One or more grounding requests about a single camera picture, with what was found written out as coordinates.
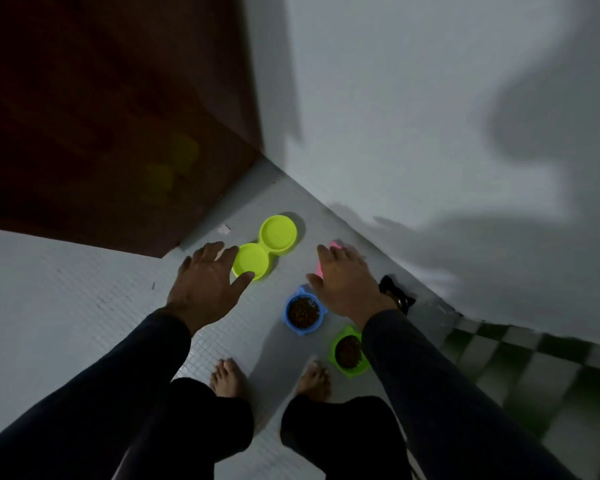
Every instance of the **sleeve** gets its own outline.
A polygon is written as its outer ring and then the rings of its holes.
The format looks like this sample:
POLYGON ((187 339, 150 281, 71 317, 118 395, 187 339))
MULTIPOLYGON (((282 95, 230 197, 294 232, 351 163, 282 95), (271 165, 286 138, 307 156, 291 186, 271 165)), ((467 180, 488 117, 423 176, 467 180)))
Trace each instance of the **sleeve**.
POLYGON ((362 348, 428 480, 575 478, 401 312, 374 315, 362 348))
POLYGON ((183 322, 149 315, 0 433, 0 479, 110 480, 190 346, 183 322))

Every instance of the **green and white checkered tile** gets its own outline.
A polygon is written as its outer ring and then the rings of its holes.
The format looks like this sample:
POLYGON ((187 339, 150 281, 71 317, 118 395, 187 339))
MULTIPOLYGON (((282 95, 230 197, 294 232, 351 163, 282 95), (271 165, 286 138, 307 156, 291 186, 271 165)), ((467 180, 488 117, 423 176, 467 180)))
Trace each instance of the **green and white checkered tile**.
POLYGON ((575 475, 600 479, 600 345, 462 318, 440 350, 575 475))

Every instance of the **foot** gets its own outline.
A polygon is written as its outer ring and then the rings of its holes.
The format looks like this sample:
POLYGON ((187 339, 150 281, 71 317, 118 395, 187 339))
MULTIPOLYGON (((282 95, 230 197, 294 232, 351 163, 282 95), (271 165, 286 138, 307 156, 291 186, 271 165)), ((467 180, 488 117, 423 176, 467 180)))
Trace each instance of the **foot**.
POLYGON ((209 386, 218 397, 241 397, 248 401, 247 378, 233 359, 220 359, 211 373, 209 386))
POLYGON ((324 403, 331 396, 329 371, 320 362, 312 362, 300 378, 297 394, 305 394, 317 403, 324 403))

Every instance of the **dark wooden panel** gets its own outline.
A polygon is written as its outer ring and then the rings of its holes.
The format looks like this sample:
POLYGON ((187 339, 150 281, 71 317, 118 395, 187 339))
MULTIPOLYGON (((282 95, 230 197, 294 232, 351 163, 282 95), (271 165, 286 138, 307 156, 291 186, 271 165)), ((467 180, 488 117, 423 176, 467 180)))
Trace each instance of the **dark wooden panel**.
POLYGON ((259 156, 232 0, 0 0, 0 228, 161 257, 259 156))

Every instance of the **yellow double pet bowl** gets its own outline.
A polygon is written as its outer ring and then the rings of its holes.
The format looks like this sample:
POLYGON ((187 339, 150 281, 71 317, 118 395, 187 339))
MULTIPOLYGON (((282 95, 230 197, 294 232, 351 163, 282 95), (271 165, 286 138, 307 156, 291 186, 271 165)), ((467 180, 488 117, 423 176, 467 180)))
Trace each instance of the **yellow double pet bowl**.
POLYGON ((240 246, 233 263, 233 273, 240 276, 252 271, 259 280, 271 271, 272 256, 288 253, 296 243, 298 231, 294 222, 286 216, 272 216, 260 227, 258 242, 240 246))

